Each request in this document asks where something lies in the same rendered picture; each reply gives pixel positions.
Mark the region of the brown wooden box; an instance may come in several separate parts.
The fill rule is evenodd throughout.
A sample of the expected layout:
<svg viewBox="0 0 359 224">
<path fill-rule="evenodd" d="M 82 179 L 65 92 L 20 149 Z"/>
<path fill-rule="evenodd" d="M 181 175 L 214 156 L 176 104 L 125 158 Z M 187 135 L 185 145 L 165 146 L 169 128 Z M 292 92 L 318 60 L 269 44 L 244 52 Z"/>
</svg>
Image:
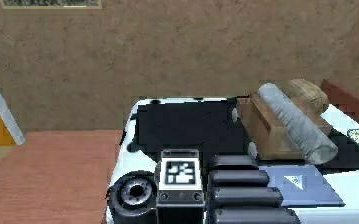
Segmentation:
<svg viewBox="0 0 359 224">
<path fill-rule="evenodd" d="M 328 136 L 332 126 L 327 121 L 318 116 L 301 98 L 293 97 L 291 100 L 308 118 L 312 119 L 323 134 Z M 237 98 L 236 110 L 253 142 L 248 147 L 249 153 L 256 155 L 261 161 L 304 161 L 304 154 L 289 139 L 283 123 L 256 93 Z M 320 156 L 316 152 L 313 159 L 323 159 L 319 164 L 331 161 L 338 154 L 338 148 L 334 149 L 319 151 L 323 152 Z"/>
</svg>

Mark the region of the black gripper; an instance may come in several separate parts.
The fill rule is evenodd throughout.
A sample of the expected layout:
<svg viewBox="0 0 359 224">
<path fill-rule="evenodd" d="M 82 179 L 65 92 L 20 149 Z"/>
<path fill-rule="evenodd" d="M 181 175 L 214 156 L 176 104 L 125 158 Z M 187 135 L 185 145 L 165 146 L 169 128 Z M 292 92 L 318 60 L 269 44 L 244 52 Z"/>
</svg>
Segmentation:
<svg viewBox="0 0 359 224">
<path fill-rule="evenodd" d="M 106 224 L 156 224 L 156 192 L 152 172 L 138 170 L 123 175 L 107 191 Z"/>
</svg>

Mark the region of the white and black patched table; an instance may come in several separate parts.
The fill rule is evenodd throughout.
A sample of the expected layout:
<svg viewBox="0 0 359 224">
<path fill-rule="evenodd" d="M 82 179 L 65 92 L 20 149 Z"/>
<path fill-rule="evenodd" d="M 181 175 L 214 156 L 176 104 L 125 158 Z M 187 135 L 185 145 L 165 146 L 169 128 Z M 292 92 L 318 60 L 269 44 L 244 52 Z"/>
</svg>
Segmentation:
<svg viewBox="0 0 359 224">
<path fill-rule="evenodd" d="M 235 98 L 159 98 L 138 101 L 123 129 L 116 172 L 160 161 L 165 149 L 196 149 L 208 165 L 215 155 L 246 155 L 260 166 L 313 165 L 302 161 L 261 161 L 236 110 Z M 359 224 L 359 146 L 340 132 L 329 112 L 328 138 L 338 147 L 330 162 L 313 165 L 345 202 L 344 207 L 291 208 L 301 224 Z"/>
</svg>

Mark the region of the red-brown wooden furniture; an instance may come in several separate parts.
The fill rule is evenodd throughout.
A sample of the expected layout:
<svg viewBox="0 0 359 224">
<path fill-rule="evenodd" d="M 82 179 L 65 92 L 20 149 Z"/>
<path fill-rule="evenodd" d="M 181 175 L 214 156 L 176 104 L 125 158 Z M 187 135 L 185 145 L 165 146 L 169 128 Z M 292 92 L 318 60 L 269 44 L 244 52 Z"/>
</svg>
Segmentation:
<svg viewBox="0 0 359 224">
<path fill-rule="evenodd" d="M 331 104 L 359 123 L 359 96 L 353 90 L 331 79 L 324 79 L 320 88 Z"/>
</svg>

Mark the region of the grey cylinder roll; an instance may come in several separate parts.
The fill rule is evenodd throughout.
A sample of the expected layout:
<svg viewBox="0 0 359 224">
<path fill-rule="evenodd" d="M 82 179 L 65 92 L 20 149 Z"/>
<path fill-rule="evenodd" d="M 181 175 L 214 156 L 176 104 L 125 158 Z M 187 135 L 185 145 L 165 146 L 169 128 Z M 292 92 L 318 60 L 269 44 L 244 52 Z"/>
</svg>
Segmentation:
<svg viewBox="0 0 359 224">
<path fill-rule="evenodd" d="M 336 157 L 338 147 L 275 84 L 263 84 L 258 95 L 284 125 L 288 139 L 306 162 L 321 165 Z"/>
</svg>

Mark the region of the tan round loaf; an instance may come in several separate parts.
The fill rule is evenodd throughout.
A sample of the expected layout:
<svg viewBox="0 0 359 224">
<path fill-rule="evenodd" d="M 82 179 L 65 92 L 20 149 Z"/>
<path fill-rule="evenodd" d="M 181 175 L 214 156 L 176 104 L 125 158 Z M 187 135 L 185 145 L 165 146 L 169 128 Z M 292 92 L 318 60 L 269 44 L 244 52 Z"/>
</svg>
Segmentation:
<svg viewBox="0 0 359 224">
<path fill-rule="evenodd" d="M 322 114 L 330 104 L 326 93 L 314 83 L 305 79 L 292 79 L 287 82 L 288 92 L 292 97 L 300 98 L 316 114 Z"/>
</svg>

